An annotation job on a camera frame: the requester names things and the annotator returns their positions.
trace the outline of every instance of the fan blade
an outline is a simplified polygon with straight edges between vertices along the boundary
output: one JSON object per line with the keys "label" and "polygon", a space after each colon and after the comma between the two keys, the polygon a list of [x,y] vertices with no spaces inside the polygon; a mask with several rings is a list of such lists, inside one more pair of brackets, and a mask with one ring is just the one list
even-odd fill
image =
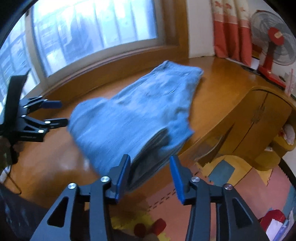
{"label": "fan blade", "polygon": [[295,51],[294,51],[290,41],[288,41],[288,39],[285,39],[284,48],[287,50],[290,60],[293,60],[293,58],[295,59]]}
{"label": "fan blade", "polygon": [[260,14],[258,15],[259,21],[262,20],[270,20],[270,15],[267,12],[260,12]]}
{"label": "fan blade", "polygon": [[260,40],[265,41],[265,42],[270,41],[268,34],[260,31],[260,29],[253,27],[252,32],[255,35],[255,37],[259,38]]}
{"label": "fan blade", "polygon": [[261,28],[261,32],[264,32],[264,33],[267,34],[269,28],[271,27],[269,19],[262,19],[261,22],[260,22],[260,27],[262,27],[262,26],[263,26],[263,28]]}
{"label": "fan blade", "polygon": [[285,23],[277,23],[274,27],[277,28],[282,33],[292,34],[290,29]]}

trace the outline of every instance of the black cable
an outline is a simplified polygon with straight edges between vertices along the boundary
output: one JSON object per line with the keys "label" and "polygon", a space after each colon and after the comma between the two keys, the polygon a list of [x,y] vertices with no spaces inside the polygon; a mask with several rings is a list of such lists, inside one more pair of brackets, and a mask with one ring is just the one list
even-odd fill
{"label": "black cable", "polygon": [[17,188],[17,190],[19,191],[19,193],[16,193],[17,195],[21,195],[22,194],[22,190],[20,189],[20,187],[15,183],[15,181],[11,178],[10,173],[7,173],[6,170],[4,169],[7,177],[12,181],[12,183],[14,184],[14,186]]}

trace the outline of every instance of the red curtain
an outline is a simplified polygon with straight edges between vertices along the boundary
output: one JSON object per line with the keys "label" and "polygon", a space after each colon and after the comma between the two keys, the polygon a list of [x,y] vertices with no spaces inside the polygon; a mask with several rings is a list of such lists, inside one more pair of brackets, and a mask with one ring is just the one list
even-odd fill
{"label": "red curtain", "polygon": [[212,0],[216,55],[250,66],[252,38],[247,0]]}

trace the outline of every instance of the blue denim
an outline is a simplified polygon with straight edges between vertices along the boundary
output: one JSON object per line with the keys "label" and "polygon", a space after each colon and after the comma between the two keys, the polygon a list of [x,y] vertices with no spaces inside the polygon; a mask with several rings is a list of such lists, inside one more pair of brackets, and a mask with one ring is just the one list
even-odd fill
{"label": "blue denim", "polygon": [[142,185],[188,140],[190,105],[203,74],[198,67],[165,61],[112,99],[80,103],[68,129],[100,175],[132,160],[127,190]]}

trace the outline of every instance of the red fan base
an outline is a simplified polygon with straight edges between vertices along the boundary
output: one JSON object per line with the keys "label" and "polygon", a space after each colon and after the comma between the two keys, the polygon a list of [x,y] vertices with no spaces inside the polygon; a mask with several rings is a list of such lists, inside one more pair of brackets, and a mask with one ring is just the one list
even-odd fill
{"label": "red fan base", "polygon": [[269,81],[279,85],[282,88],[286,88],[286,84],[278,76],[271,72],[272,63],[274,61],[274,50],[278,45],[284,44],[284,37],[282,33],[277,29],[271,27],[268,30],[268,36],[270,38],[266,58],[263,65],[259,65],[258,71],[263,74]]}

